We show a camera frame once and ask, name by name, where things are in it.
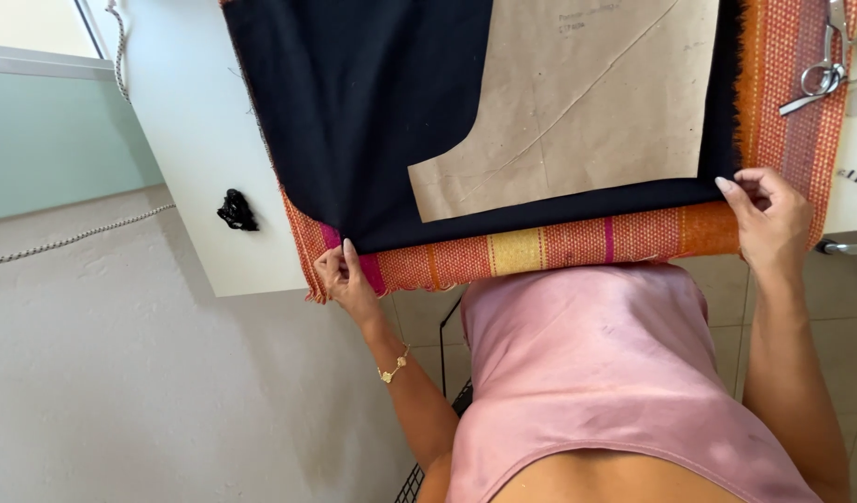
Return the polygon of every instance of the orange striped fabric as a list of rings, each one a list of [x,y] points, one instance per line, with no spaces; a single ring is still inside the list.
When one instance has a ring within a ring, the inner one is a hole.
[[[737,83],[740,127],[736,133],[743,167],[773,166],[805,194],[815,217],[809,246],[820,239],[832,186],[846,87],[788,116],[780,105],[801,95],[803,68],[822,55],[823,0],[747,0]],[[857,25],[857,0],[845,0],[850,26]],[[327,300],[312,263],[339,245],[338,233],[283,198],[295,243],[311,286],[309,298]],[[671,258],[737,253],[733,212],[716,202],[550,225],[504,234],[385,251],[361,258],[380,295],[401,289],[445,290],[481,278],[586,264],[667,261]]]

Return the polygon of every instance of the black fabric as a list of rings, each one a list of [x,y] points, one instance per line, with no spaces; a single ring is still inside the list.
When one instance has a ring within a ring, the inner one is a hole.
[[[740,1],[720,4],[698,179],[593,190],[427,224],[407,166],[468,135],[492,0],[232,0],[224,17],[289,199],[350,237],[358,251],[380,252],[722,199],[714,177],[732,177],[739,166]]]

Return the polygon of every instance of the scissors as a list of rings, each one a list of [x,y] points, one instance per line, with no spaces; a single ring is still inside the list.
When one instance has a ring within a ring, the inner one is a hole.
[[[839,61],[834,61],[832,58],[832,41],[836,34],[839,36],[842,49]],[[846,80],[850,83],[856,83],[857,78],[850,79],[848,70],[848,54],[850,54],[850,50],[854,46],[857,46],[857,40],[852,40],[848,36],[848,21],[844,13],[844,0],[828,0],[823,60],[812,64],[802,74],[802,91],[807,96],[783,105],[779,109],[779,114],[787,116],[818,99],[826,97]],[[820,74],[819,82],[812,85],[810,84],[811,76],[816,75],[816,73]]]

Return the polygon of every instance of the woman's right hand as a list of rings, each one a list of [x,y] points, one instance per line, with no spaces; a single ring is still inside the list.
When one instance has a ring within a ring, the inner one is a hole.
[[[742,169],[736,182],[718,177],[739,221],[742,255],[758,281],[801,279],[813,208],[770,168]]]

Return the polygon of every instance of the white cord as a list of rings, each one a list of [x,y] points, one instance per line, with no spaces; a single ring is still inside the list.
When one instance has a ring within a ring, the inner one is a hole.
[[[89,230],[85,233],[80,233],[77,236],[70,237],[68,239],[64,239],[62,241],[56,241],[55,243],[50,243],[49,245],[38,246],[37,248],[31,248],[30,250],[25,250],[23,252],[20,251],[19,253],[13,253],[11,255],[4,255],[3,257],[0,257],[0,264],[12,262],[13,260],[19,260],[20,258],[31,257],[32,255],[37,255],[38,253],[46,252],[47,250],[54,250],[55,248],[62,248],[65,245],[70,245],[76,241],[80,241],[81,239],[83,239],[85,237],[90,237],[93,234],[99,234],[102,232],[106,232],[106,231],[118,228],[118,227],[123,226],[123,225],[132,224],[133,222],[139,222],[140,220],[143,220],[144,218],[149,218],[156,213],[160,213],[162,211],[168,210],[170,208],[176,208],[176,207],[177,207],[177,204],[174,204],[174,203],[166,204],[165,206],[160,206],[158,208],[155,208],[153,211],[148,211],[146,213],[143,213],[142,215],[140,215],[138,217],[128,218],[127,220],[122,220],[120,222],[117,222],[117,223],[114,223],[111,225],[105,225],[102,227],[97,227],[97,228]]]
[[[131,97],[127,94],[127,87],[124,86],[124,78],[121,75],[121,62],[124,60],[124,48],[127,39],[124,37],[124,21],[121,19],[121,14],[115,10],[117,0],[109,0],[106,6],[106,12],[115,17],[118,21],[118,51],[115,54],[115,82],[118,83],[118,90],[121,91],[121,96],[124,101],[130,103]]]

